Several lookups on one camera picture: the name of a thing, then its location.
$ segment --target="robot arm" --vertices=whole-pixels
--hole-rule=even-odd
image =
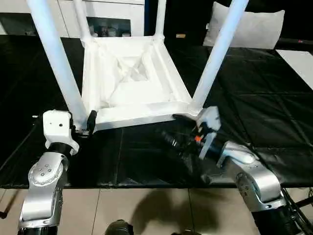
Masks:
[[[204,159],[207,152],[215,158],[217,167],[226,171],[235,182],[239,192],[250,210],[261,234],[312,234],[312,225],[301,214],[291,198],[285,197],[277,177],[256,154],[247,147],[231,141],[218,143],[214,138],[221,126],[217,107],[209,107],[196,118],[175,115],[176,119],[193,123],[194,129],[187,143],[178,143],[168,133],[162,132],[163,139],[175,147],[180,154],[189,150],[186,146],[196,146],[199,158]]]
[[[217,167],[236,183],[261,234],[300,233],[277,177],[247,147],[226,142]]]
[[[72,134],[86,138],[93,133],[96,112],[88,119],[88,130],[75,130],[71,114],[47,111],[43,115],[47,151],[28,173],[29,190],[19,221],[19,235],[57,234],[62,210],[62,190],[67,182],[68,159],[79,150]]]

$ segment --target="tile floor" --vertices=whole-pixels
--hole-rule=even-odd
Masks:
[[[289,190],[294,200],[308,189]],[[0,233],[17,234],[27,190],[0,189]],[[311,205],[303,209],[313,220]],[[59,235],[103,235],[107,226],[124,219],[136,235],[170,235],[194,229],[203,235],[258,235],[236,189],[66,189]]]

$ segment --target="black tablecloth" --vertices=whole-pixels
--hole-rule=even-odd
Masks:
[[[81,90],[84,49],[78,39],[63,44]],[[193,94],[210,48],[165,44]],[[26,188],[27,173],[45,150],[42,125],[32,116],[66,105],[38,38],[0,36],[0,55],[0,188]],[[284,187],[308,187],[312,100],[313,91],[274,50],[231,48],[205,107],[219,107],[219,139],[254,147]],[[178,138],[190,131],[177,121],[99,131],[71,158],[67,187],[234,187],[209,155],[191,161],[159,145],[156,129]]]

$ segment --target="black cable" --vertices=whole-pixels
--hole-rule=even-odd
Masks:
[[[10,154],[10,156],[4,161],[2,166],[0,167],[1,170],[5,167],[5,165],[8,163],[8,161],[16,154],[16,152],[23,146],[23,144],[28,140],[28,138],[31,136],[31,134],[36,130],[37,126],[39,124],[42,124],[43,116],[38,116],[35,120],[35,123],[33,124],[33,127],[30,129],[28,134],[25,136],[25,138],[19,143],[19,145],[14,149],[14,151]]]
[[[312,197],[312,196],[313,196],[313,189],[310,187],[308,197]]]
[[[312,223],[307,219],[307,217],[303,214],[303,212],[300,210],[300,208],[297,206],[297,204],[293,201],[290,194],[287,192],[285,188],[282,188],[283,195],[286,199],[286,201],[289,203],[290,208],[292,211],[297,212],[297,215],[299,216],[299,219],[302,223],[306,225],[306,228],[303,228],[301,226],[301,223],[297,223],[299,226],[301,226],[301,229],[306,235],[312,235],[313,234],[313,225]]]

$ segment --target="white pillow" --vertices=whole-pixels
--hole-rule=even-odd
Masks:
[[[204,39],[204,46],[214,45],[228,10],[228,7],[218,2],[213,3],[212,18]],[[284,10],[275,13],[245,12],[230,46],[273,49],[282,31],[284,14]]]

